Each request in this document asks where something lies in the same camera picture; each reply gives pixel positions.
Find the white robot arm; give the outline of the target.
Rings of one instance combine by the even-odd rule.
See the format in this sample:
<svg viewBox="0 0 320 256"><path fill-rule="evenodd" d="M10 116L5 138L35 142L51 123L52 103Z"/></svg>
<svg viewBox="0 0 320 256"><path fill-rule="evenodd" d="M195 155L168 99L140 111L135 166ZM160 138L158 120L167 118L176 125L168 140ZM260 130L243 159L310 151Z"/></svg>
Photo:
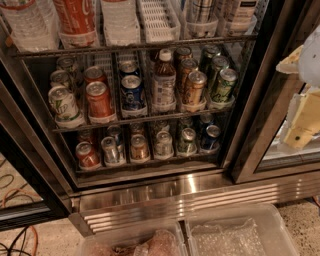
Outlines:
<svg viewBox="0 0 320 256"><path fill-rule="evenodd" d="M310 86L306 93L295 94L291 99L287 122L280 133L281 143L301 150L320 131L320 25L278 63L276 70L297 74L300 81Z"/></svg>

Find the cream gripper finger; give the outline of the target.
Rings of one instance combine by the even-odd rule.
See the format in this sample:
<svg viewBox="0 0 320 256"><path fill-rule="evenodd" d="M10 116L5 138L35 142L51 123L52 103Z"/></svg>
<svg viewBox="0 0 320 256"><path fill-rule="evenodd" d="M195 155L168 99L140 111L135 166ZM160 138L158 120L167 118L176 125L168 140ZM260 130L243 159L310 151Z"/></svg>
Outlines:
<svg viewBox="0 0 320 256"><path fill-rule="evenodd" d="M290 53L286 58L280 61L276 70L284 74L297 74L298 73L298 61L300 58L303 46L300 45L292 53Z"/></svg>
<svg viewBox="0 0 320 256"><path fill-rule="evenodd" d="M283 142L294 149L304 148L320 131L320 89L295 94L290 101Z"/></svg>

